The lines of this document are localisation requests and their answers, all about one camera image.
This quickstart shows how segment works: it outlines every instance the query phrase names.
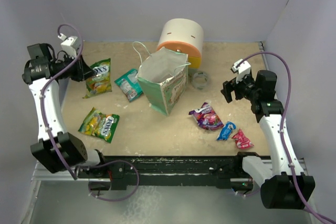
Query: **beige table surface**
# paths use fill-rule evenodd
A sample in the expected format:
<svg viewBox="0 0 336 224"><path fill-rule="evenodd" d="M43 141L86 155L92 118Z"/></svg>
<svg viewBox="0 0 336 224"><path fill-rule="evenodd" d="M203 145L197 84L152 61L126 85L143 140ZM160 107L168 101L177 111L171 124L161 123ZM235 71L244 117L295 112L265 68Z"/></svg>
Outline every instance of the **beige table surface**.
<svg viewBox="0 0 336 224"><path fill-rule="evenodd" d="M156 42L144 42L154 52ZM146 58L140 46L138 50ZM131 68L140 65L139 56L131 42L86 42L83 57L88 65L111 58L112 92L83 99L85 82L70 81L62 107L62 114L68 131L80 138L86 147L95 148L104 155L236 155L238 148L233 140L216 141L220 130L206 131L196 125L188 112L200 108L203 102L210 102L220 119L234 122L255 145L250 150L259 155L269 155L266 139L250 110L247 100L227 104L220 93L222 83L235 75L230 71L232 64L240 58L258 52L257 43L206 42L203 46L203 60L200 70L210 77L208 87L199 91L188 84L185 93L175 105L170 116L162 115L149 107L145 95L128 102L114 80ZM249 60L253 75L264 69L261 56ZM120 115L120 121L112 143L78 132L82 120L95 106L103 113Z"/></svg>

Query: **snack bag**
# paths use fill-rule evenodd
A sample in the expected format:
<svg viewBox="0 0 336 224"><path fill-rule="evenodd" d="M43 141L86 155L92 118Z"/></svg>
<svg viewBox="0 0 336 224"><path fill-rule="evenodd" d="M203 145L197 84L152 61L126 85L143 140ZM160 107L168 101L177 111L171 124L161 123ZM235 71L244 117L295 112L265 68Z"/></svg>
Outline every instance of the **snack bag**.
<svg viewBox="0 0 336 224"><path fill-rule="evenodd" d="M99 125L93 132L93 135L104 139L108 143L111 143L114 132L116 131L117 125L119 123L119 118L120 117L115 114L103 114Z"/></svg>
<svg viewBox="0 0 336 224"><path fill-rule="evenodd" d="M200 109L190 111L189 115L194 117L199 127L206 130L214 131L224 126L216 112L207 102L203 103Z"/></svg>
<svg viewBox="0 0 336 224"><path fill-rule="evenodd" d="M99 125L101 121L101 115L102 113L95 107L93 107L89 114L83 120L83 123L78 131L85 135L92 135L97 125Z"/></svg>
<svg viewBox="0 0 336 224"><path fill-rule="evenodd" d="M238 130L238 133L232 137L239 149L248 149L253 147L253 143L248 139L241 129Z"/></svg>
<svg viewBox="0 0 336 224"><path fill-rule="evenodd" d="M138 71L133 68L114 81L121 88L129 102L134 101L142 94L142 89L136 79L137 73Z"/></svg>
<svg viewBox="0 0 336 224"><path fill-rule="evenodd" d="M232 131L236 129L236 125L232 122L227 122L225 126L220 131L217 140L228 140L229 136L231 135Z"/></svg>
<svg viewBox="0 0 336 224"><path fill-rule="evenodd" d="M93 69L96 75L86 80L87 92L84 98L90 98L106 92L112 92L110 81L111 59L98 61L92 64L90 68Z"/></svg>

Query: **white rope handle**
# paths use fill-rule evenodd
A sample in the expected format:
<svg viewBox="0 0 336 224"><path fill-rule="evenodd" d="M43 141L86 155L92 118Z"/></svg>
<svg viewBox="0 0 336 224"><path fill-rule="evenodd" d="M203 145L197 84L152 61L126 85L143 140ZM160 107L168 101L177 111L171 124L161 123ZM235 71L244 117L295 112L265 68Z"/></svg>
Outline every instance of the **white rope handle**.
<svg viewBox="0 0 336 224"><path fill-rule="evenodd" d="M191 65L191 63L190 63L190 62L187 62L186 64L182 64L182 65L176 67L176 68L174 69L173 75L175 74L175 71L176 71L179 67L189 66L189 65Z"/></svg>
<svg viewBox="0 0 336 224"><path fill-rule="evenodd" d="M139 44L141 44L141 45L146 49L146 51L148 52L149 56L152 55L152 54L148 51L147 47L146 47L143 43L141 43L141 42L139 42L139 41L134 41L134 42L132 43L132 47L133 47L133 49L138 53L138 55L139 55L139 57L140 57L141 64L142 64L141 54L140 54L140 53L136 50L136 48L134 47L134 43L139 43Z"/></svg>

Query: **shopping bag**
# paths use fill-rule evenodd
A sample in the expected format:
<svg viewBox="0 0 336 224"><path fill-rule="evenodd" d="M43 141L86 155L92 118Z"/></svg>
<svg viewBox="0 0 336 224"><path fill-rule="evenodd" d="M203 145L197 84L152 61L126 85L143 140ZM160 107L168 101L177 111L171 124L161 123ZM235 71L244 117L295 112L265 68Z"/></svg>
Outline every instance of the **shopping bag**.
<svg viewBox="0 0 336 224"><path fill-rule="evenodd" d="M169 115L186 89L188 55L166 48L156 51L141 64L138 83L151 107Z"/></svg>

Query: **white wall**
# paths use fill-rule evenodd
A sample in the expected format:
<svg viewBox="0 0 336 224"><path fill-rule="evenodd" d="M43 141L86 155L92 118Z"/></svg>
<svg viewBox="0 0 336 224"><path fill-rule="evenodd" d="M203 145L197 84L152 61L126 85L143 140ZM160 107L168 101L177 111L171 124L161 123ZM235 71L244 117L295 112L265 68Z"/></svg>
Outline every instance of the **white wall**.
<svg viewBox="0 0 336 224"><path fill-rule="evenodd" d="M336 219L336 0L290 0L266 49L283 56L291 69L290 138L316 180L320 213ZM284 101L285 69L277 59L267 61L278 74L277 93Z"/></svg>
<svg viewBox="0 0 336 224"><path fill-rule="evenodd" d="M199 22L208 41L261 41L287 0L57 0L86 40L154 40L165 22Z"/></svg>
<svg viewBox="0 0 336 224"><path fill-rule="evenodd" d="M59 44L61 22L53 0L0 0L1 223L19 223L36 163L29 147L37 142L37 116L21 78L29 59L26 47Z"/></svg>

